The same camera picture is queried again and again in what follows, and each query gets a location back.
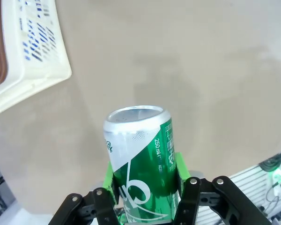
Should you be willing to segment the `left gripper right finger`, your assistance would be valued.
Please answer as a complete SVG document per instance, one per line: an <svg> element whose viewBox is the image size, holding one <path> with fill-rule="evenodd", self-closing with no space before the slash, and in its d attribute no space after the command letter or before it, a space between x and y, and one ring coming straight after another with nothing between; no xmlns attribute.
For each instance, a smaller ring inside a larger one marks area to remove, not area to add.
<svg viewBox="0 0 281 225"><path fill-rule="evenodd" d="M230 178L219 176L210 182L192 177L180 152L175 160L180 202L173 224L196 224L200 206L208 206L226 225L271 224Z"/></svg>

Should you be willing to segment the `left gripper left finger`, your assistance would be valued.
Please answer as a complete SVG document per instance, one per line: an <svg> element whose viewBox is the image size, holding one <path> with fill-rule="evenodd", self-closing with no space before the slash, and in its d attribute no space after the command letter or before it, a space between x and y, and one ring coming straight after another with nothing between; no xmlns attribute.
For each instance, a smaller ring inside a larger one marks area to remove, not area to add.
<svg viewBox="0 0 281 225"><path fill-rule="evenodd" d="M90 225L94 219L99 225L119 225L115 205L119 202L119 191L114 179L111 164L101 187L86 196L69 194L53 215L50 225Z"/></svg>

